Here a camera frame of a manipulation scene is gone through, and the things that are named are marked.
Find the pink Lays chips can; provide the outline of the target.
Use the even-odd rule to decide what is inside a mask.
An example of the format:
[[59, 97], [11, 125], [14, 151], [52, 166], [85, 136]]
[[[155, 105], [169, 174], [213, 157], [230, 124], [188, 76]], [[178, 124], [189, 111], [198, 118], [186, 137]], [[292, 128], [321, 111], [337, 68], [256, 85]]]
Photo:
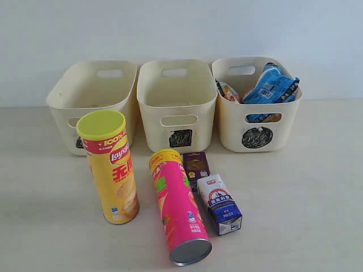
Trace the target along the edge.
[[155, 152], [149, 161], [169, 259], [187, 266], [204, 259], [212, 243], [195, 201], [181, 155], [174, 149]]

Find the cream bin triangle mark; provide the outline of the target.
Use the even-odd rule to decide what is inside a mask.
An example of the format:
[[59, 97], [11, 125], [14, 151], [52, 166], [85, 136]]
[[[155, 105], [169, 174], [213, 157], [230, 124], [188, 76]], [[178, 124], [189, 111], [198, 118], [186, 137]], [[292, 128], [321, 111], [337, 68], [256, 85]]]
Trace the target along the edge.
[[128, 141], [133, 143], [140, 115], [137, 80], [137, 64], [130, 61], [82, 62], [66, 70], [46, 103], [69, 152], [86, 154], [76, 124], [84, 115], [100, 109], [114, 109], [125, 116]]

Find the blue white milk carton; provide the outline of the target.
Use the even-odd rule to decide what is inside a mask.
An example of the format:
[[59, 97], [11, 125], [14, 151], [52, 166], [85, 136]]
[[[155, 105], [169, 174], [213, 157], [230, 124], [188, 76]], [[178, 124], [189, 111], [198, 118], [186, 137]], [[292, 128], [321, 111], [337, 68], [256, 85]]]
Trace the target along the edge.
[[218, 236], [242, 228], [243, 215], [219, 174], [198, 179], [197, 188]]

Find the purple milk carton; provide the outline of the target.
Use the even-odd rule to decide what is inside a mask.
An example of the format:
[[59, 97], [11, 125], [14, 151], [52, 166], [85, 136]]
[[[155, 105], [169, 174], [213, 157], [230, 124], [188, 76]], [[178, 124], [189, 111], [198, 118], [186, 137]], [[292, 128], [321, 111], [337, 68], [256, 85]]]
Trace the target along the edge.
[[183, 167], [192, 191], [197, 191], [197, 180], [210, 176], [210, 169], [205, 152], [190, 152], [182, 155]]

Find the yellow Lays chips can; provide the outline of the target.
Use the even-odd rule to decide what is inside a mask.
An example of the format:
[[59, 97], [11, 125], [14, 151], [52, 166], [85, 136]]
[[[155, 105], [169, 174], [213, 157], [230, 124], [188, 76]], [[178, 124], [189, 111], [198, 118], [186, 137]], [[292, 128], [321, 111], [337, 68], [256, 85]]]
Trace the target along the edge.
[[102, 109], [81, 117], [76, 125], [99, 193], [103, 215], [111, 224], [133, 220], [140, 209], [126, 119]]

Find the cream bin square mark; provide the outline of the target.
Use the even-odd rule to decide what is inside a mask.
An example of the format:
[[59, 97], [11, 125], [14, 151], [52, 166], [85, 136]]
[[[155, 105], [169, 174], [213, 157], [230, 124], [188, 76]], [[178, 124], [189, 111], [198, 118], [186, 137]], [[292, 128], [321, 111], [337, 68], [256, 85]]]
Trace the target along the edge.
[[200, 152], [211, 142], [217, 91], [207, 63], [151, 61], [140, 68], [137, 101], [152, 151]]

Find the orange instant noodle packet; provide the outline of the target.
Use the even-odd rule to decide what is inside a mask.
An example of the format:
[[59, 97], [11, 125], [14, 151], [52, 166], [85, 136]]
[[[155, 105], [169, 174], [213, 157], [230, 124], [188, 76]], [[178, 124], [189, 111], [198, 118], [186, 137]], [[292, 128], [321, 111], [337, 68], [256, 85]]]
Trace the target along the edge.
[[229, 86], [225, 82], [216, 81], [216, 86], [219, 94], [225, 98], [226, 100], [235, 103], [241, 104], [242, 98], [239, 93], [237, 93], [231, 86]]

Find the blue instant noodle packet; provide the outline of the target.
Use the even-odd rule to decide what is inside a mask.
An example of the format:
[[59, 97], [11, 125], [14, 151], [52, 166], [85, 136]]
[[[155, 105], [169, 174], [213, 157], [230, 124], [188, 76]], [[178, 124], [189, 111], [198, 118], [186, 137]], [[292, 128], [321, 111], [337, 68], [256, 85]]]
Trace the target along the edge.
[[242, 104], [279, 104], [294, 101], [300, 79], [288, 77], [272, 62], [264, 66], [255, 87], [246, 92]]

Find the cream bin circle mark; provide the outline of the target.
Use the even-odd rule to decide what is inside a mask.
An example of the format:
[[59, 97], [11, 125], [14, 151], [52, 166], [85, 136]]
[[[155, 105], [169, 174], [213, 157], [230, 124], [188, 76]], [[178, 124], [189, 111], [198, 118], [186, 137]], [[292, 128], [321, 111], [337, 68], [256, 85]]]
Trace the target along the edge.
[[[222, 58], [212, 63], [212, 74], [241, 95], [253, 89], [264, 66], [274, 63], [287, 77], [291, 74], [274, 58], [244, 56]], [[286, 145], [294, 124], [302, 91], [296, 98], [283, 104], [238, 104], [218, 94], [216, 103], [217, 127], [222, 145], [234, 152], [269, 152]]]

